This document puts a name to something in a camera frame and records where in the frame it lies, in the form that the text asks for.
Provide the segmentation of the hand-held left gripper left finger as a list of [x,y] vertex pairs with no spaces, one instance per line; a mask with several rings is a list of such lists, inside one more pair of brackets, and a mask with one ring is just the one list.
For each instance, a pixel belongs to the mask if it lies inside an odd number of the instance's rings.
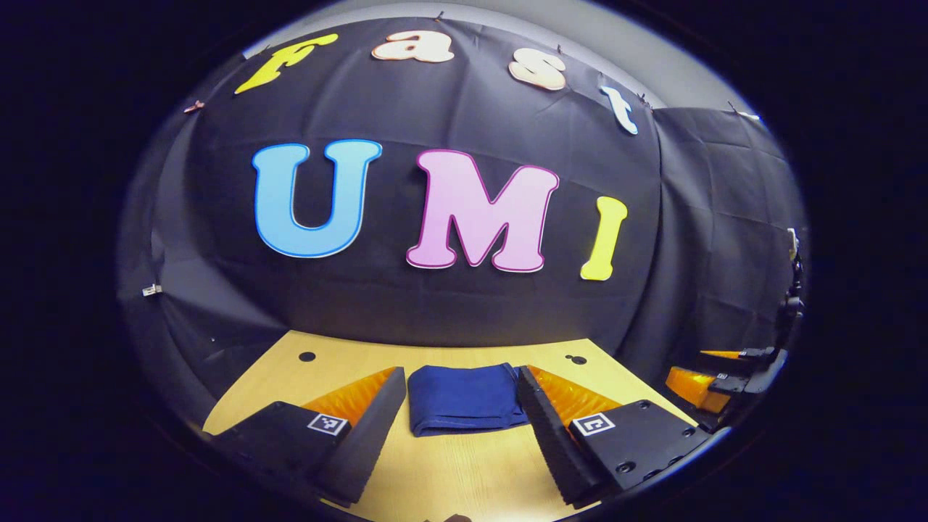
[[360,501],[406,396],[404,368],[390,367],[303,406],[271,402],[212,443],[272,489],[350,508]]

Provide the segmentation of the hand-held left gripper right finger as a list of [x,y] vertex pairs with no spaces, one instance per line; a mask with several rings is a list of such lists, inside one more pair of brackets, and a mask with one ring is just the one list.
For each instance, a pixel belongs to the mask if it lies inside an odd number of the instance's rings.
[[531,365],[518,373],[521,407],[563,501],[573,508],[653,481],[711,438],[652,400],[620,404]]

